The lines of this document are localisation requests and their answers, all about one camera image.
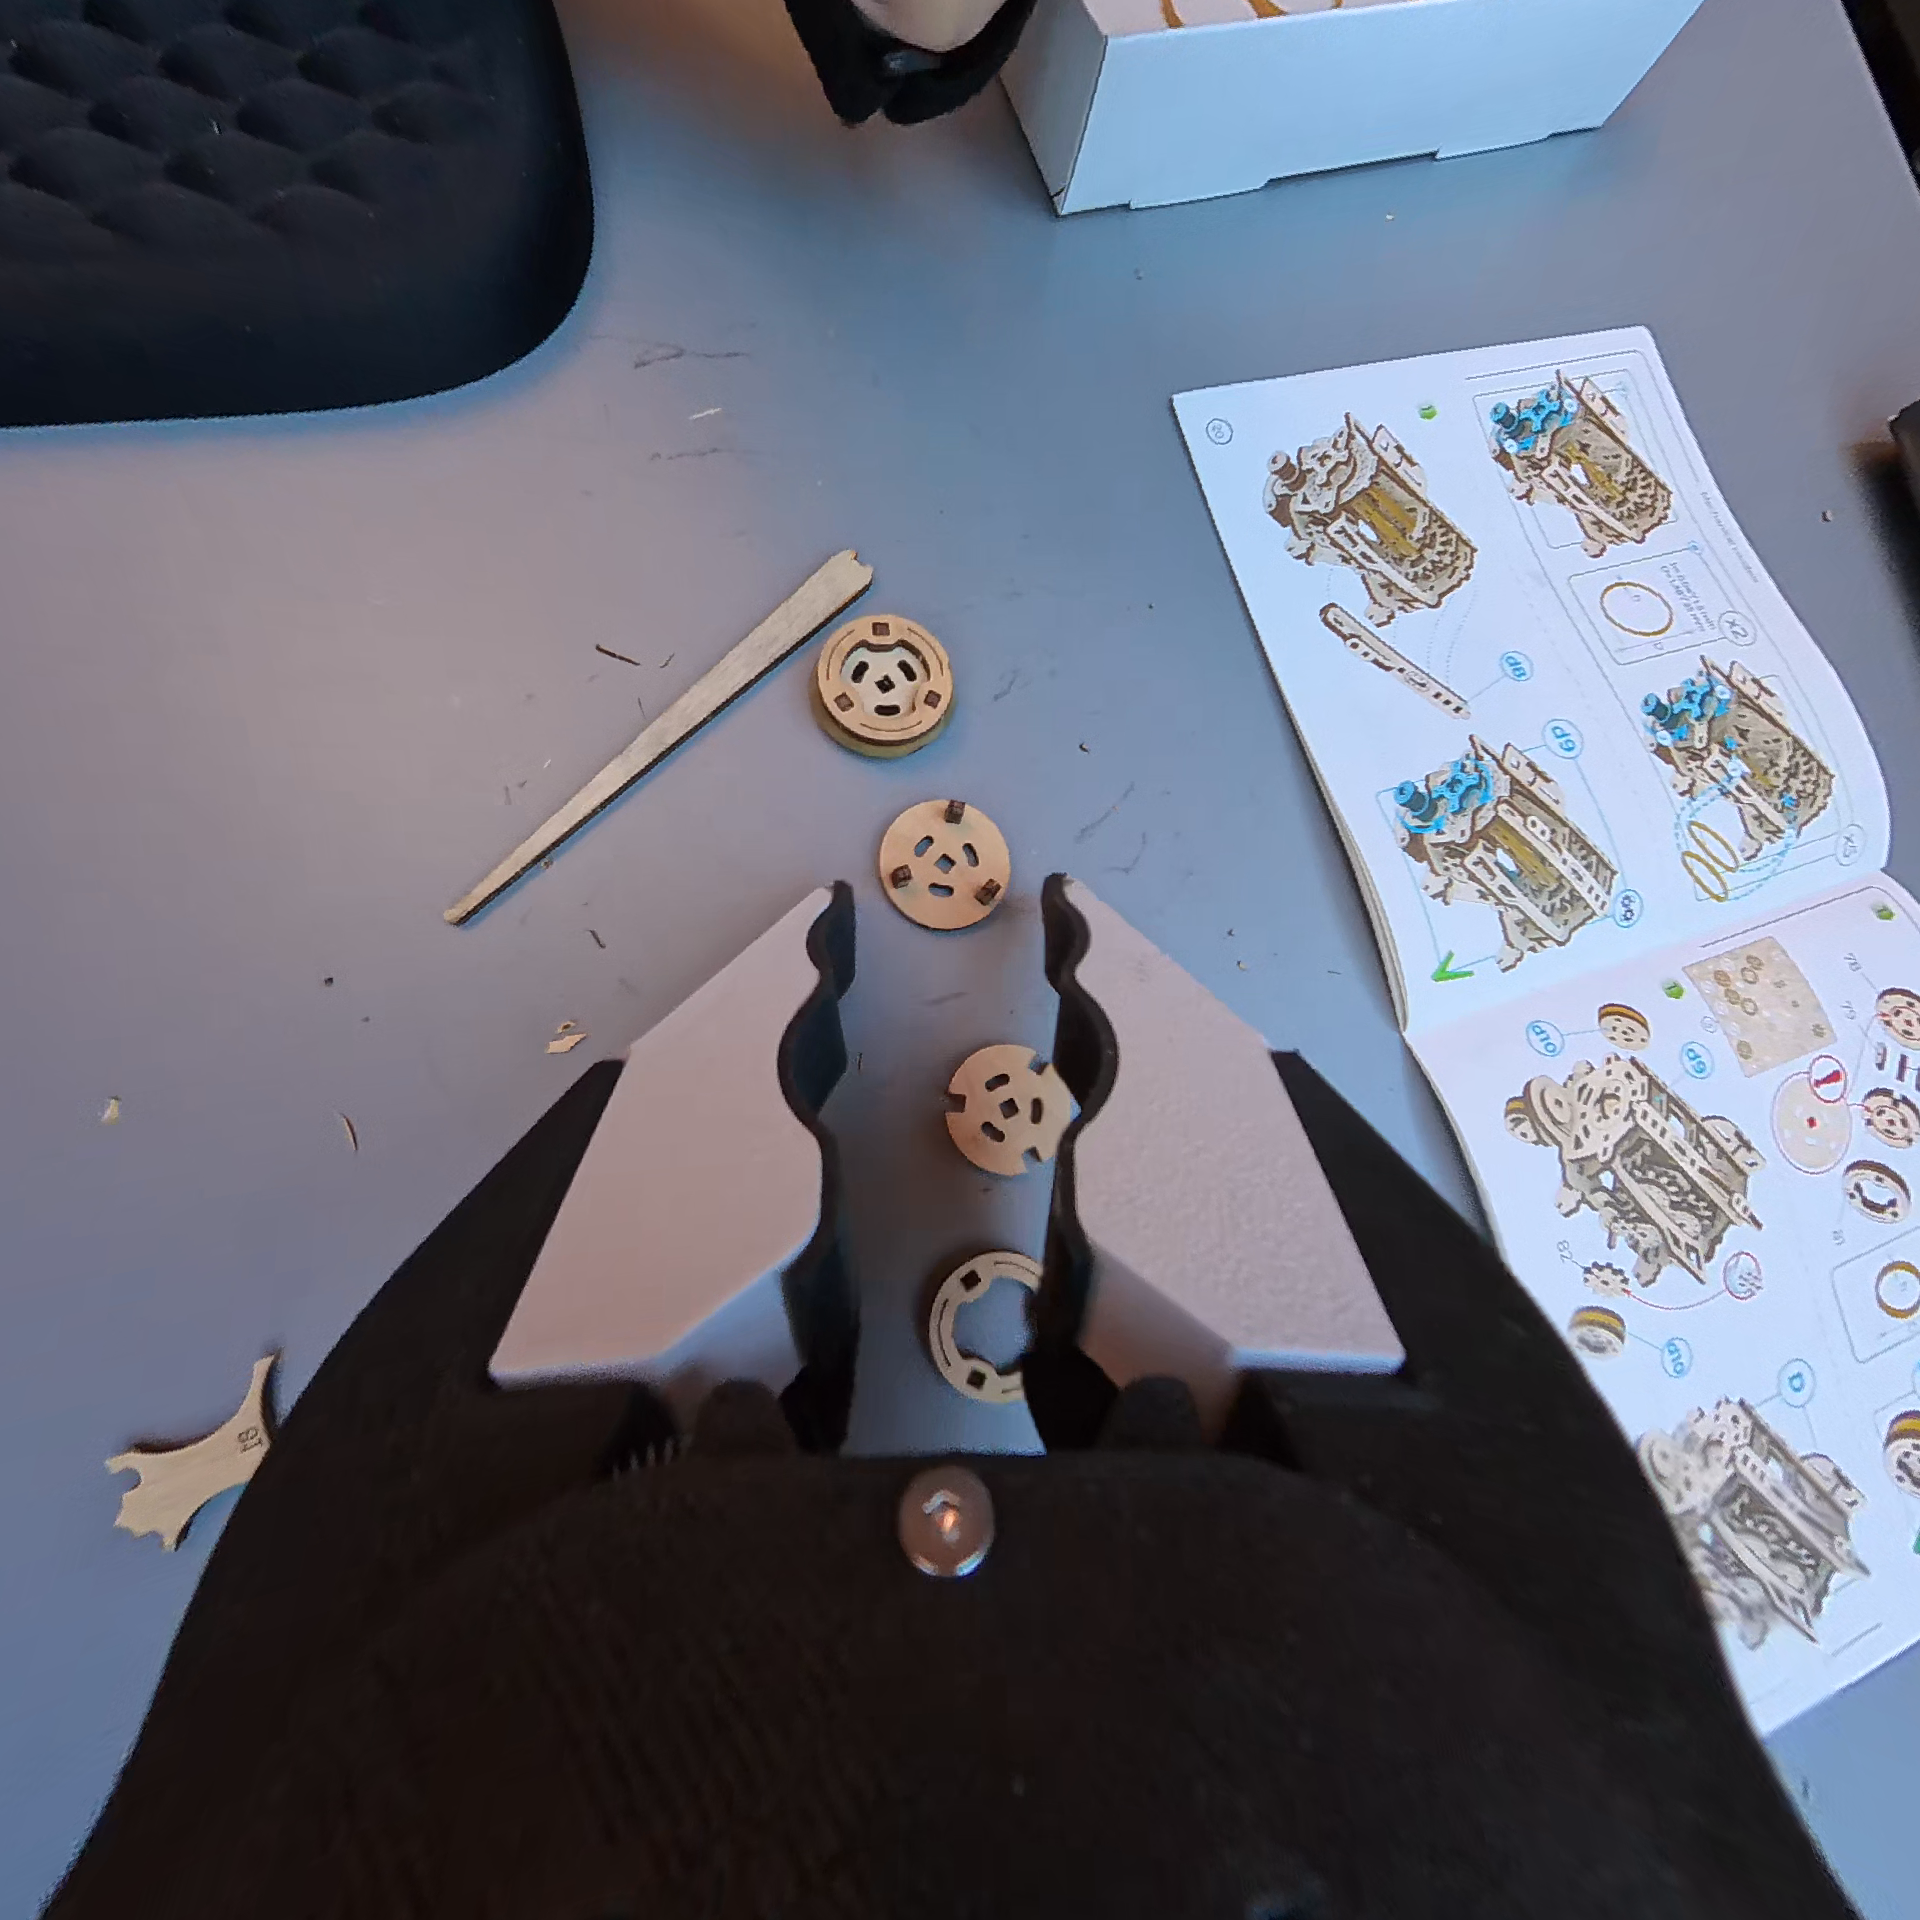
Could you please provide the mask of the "notched wooden disc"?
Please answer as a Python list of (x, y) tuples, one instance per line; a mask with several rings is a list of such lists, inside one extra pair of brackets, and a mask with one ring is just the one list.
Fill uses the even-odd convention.
[(1052, 1064), (999, 1042), (969, 1055), (948, 1081), (946, 1130), (975, 1169), (1017, 1177), (1053, 1160), (1074, 1102)]

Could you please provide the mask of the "instruction booklet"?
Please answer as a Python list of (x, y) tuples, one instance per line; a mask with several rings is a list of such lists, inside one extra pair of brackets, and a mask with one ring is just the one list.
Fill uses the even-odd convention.
[(1639, 328), (1172, 400), (1508, 1266), (1763, 1733), (1916, 1643), (1918, 911)]

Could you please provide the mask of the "wooden disc with pegs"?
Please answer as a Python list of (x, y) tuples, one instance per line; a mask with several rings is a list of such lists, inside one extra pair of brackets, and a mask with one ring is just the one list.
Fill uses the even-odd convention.
[(933, 931), (981, 923), (1006, 899), (1010, 851), (997, 824), (962, 800), (924, 800), (879, 839), (877, 875), (890, 903)]

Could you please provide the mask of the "black quilted cushion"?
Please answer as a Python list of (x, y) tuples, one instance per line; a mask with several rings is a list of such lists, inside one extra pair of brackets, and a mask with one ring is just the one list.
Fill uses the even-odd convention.
[(5, 425), (444, 394), (590, 251), (553, 6), (2, 6)]

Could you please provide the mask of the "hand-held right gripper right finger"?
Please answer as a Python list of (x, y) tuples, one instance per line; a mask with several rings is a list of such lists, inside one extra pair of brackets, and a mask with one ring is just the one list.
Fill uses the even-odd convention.
[(1078, 1117), (1047, 1219), (1029, 1414), (1085, 1449), (1143, 1377), (1236, 1433), (1250, 1374), (1295, 1408), (1407, 1408), (1405, 1354), (1275, 1055), (1221, 1000), (1063, 874), (1042, 888), (1061, 1007), (1052, 1062)]

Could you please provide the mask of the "thick wooden wheel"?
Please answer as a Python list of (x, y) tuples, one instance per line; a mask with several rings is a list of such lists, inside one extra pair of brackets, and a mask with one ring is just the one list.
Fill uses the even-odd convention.
[(902, 615), (855, 618), (823, 645), (812, 704), (828, 736), (852, 753), (879, 759), (917, 753), (948, 723), (948, 654)]

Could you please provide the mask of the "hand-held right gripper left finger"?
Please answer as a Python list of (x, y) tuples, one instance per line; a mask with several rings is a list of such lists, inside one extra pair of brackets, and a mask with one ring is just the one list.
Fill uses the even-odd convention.
[(637, 1379), (689, 1425), (710, 1389), (757, 1382), (805, 1449), (843, 1445), (858, 1287), (823, 1105), (849, 1067), (852, 973), (839, 880), (627, 1047), (495, 1385)]

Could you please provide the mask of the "star-shaped wooden scrap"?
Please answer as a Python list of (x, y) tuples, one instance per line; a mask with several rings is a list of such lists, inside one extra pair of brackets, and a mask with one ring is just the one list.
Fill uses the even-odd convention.
[(132, 1472), (115, 1525), (134, 1539), (158, 1536), (172, 1553), (206, 1502), (244, 1487), (271, 1447), (271, 1374), (279, 1357), (255, 1360), (241, 1408), (214, 1432), (178, 1447), (132, 1447), (106, 1461)]

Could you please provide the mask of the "white cardboard box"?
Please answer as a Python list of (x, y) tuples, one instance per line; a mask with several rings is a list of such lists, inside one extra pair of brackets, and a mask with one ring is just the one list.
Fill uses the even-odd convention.
[(1045, 3), (1001, 69), (1059, 213), (1599, 127), (1693, 3)]

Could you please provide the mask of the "tapered wooden stick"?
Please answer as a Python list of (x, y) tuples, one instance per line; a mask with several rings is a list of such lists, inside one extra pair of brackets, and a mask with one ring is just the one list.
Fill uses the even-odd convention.
[(823, 625), (843, 614), (873, 586), (873, 568), (843, 549), (815, 568), (767, 618), (745, 634), (716, 666), (679, 696), (655, 720), (535, 829), (493, 871), (444, 911), (447, 926), (462, 926), (539, 869), (575, 833), (621, 798), (683, 741), (701, 733), (737, 697), (770, 674)]

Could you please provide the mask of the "grey desk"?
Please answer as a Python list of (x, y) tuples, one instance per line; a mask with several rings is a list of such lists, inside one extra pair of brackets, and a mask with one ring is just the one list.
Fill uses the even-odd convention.
[[(851, 1447), (1034, 1442), (922, 1349), (924, 1287), (1047, 1215), (942, 1128), (972, 1047), (1052, 1039), (1037, 909), (942, 939), (877, 901), (879, 831), (945, 783), (1022, 888), (1089, 880), (1476, 1217), (1172, 394), (1646, 326), (1916, 889), (1916, 193), (1835, 6), (1705, 6), (1586, 136), (1070, 219), (999, 93), (839, 128), (780, 6), (564, 30), (594, 251), (539, 352), (363, 415), (5, 434), (5, 1915), (83, 1845), (234, 1513), (134, 1542), (106, 1459), (212, 1430), (269, 1351), (289, 1442), (446, 1213), (814, 882), (858, 899)], [(852, 607), (444, 922), (843, 549)], [(868, 615), (950, 662), (893, 759), (812, 704)]]

